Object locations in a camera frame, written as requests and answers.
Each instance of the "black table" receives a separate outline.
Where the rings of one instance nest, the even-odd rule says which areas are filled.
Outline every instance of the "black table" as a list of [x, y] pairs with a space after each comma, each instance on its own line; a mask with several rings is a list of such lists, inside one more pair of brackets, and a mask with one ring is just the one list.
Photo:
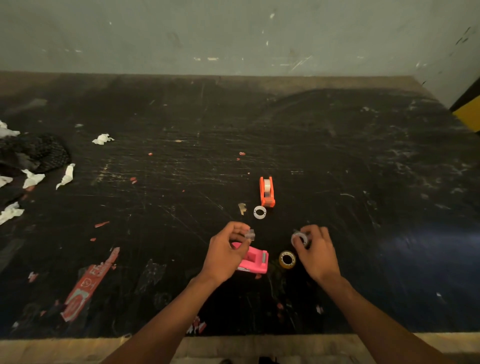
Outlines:
[[[64, 169], [48, 173], [0, 227], [2, 338], [136, 332], [200, 271], [230, 220], [255, 230], [268, 273], [223, 284], [199, 313], [201, 335], [351, 332], [301, 264], [278, 263], [310, 223], [330, 229], [352, 285], [407, 329], [480, 329], [480, 141], [412, 79], [2, 80], [0, 119], [59, 135], [76, 163], [71, 183], [55, 191]], [[101, 133], [115, 141], [93, 144]], [[276, 206], [257, 220], [261, 176], [273, 177]], [[115, 269], [64, 322], [78, 279], [115, 247]]]

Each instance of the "plastic ring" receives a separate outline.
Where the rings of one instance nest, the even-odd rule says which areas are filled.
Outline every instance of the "plastic ring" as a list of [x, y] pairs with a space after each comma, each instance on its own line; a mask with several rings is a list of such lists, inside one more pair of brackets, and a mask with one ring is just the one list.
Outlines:
[[303, 246], [307, 246], [308, 237], [307, 235], [305, 235], [303, 232], [300, 232], [300, 231], [294, 232], [292, 234], [292, 237], [290, 239], [290, 241], [292, 242], [292, 245], [293, 245], [293, 238], [295, 238], [296, 236], [298, 236], [302, 240]]
[[[290, 259], [287, 258], [288, 263], [285, 262], [284, 260], [285, 257], [290, 258]], [[292, 252], [289, 252], [288, 250], [286, 250], [280, 253], [280, 256], [278, 257], [278, 261], [280, 262], [280, 265], [282, 266], [282, 268], [292, 269], [295, 266], [297, 259]]]
[[[264, 213], [259, 215], [259, 214], [257, 214], [258, 210], [261, 210]], [[257, 206], [256, 208], [253, 209], [253, 216], [255, 216], [257, 219], [261, 220], [261, 219], [265, 218], [266, 214], [267, 214], [267, 209], [263, 206]]]

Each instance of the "gray wall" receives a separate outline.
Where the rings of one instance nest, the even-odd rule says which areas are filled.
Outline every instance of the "gray wall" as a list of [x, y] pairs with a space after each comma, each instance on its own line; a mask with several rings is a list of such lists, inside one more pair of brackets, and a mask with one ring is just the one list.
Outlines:
[[480, 76], [480, 0], [1, 0], [0, 70]]

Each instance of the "tape roll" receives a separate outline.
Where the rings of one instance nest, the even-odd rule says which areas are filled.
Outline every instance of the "tape roll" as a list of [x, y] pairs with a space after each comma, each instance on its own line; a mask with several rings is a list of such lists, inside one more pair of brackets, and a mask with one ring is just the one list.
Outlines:
[[305, 235], [303, 232], [300, 232], [300, 231], [294, 232], [292, 234], [292, 237], [290, 238], [290, 241], [291, 241], [292, 245], [293, 245], [293, 238], [295, 238], [296, 236], [298, 236], [301, 239], [301, 241], [303, 243], [303, 246], [307, 246], [308, 237], [307, 237], [307, 235]]
[[[259, 215], [257, 213], [258, 210], [263, 211], [264, 213]], [[253, 209], [253, 216], [255, 216], [259, 220], [265, 218], [266, 214], [267, 214], [267, 209], [263, 206], [257, 206], [256, 208]]]
[[271, 185], [270, 180], [266, 180], [264, 178], [264, 186], [265, 186], [265, 197], [270, 197]]
[[280, 262], [281, 267], [285, 269], [292, 269], [297, 263], [295, 255], [288, 250], [280, 253], [278, 261]]

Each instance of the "right hand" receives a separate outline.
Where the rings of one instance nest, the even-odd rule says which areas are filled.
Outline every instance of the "right hand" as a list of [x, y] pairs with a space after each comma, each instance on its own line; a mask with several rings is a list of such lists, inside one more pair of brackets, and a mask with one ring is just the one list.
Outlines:
[[335, 248], [328, 234], [328, 229], [326, 227], [319, 228], [317, 225], [307, 225], [300, 231], [310, 234], [312, 238], [308, 250], [305, 249], [298, 236], [293, 239], [293, 246], [310, 277], [321, 286], [329, 277], [341, 277]]

